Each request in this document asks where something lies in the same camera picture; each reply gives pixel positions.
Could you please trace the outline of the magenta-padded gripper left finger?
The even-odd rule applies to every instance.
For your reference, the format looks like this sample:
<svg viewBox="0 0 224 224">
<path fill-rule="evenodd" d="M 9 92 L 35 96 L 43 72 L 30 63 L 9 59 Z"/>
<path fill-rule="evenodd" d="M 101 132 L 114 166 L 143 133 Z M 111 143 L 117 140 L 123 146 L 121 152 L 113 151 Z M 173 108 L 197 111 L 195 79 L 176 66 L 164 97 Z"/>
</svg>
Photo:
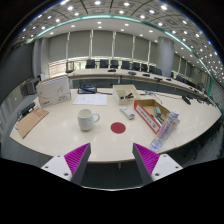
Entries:
<svg viewBox="0 0 224 224">
<path fill-rule="evenodd" d="M 42 169 L 80 185 L 90 154 L 91 144 L 87 143 L 65 155 L 54 156 Z"/>
</svg>

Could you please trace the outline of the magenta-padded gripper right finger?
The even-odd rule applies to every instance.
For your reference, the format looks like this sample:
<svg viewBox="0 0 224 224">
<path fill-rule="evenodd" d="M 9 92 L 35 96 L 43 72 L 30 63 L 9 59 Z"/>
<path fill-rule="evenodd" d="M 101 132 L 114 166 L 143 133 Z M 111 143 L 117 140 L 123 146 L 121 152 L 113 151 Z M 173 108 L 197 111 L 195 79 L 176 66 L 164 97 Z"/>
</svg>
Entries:
<svg viewBox="0 0 224 224">
<path fill-rule="evenodd" d="M 135 157 L 144 185 L 182 169 L 182 167 L 168 154 L 158 155 L 137 143 L 133 144 L 132 153 Z"/>
</svg>

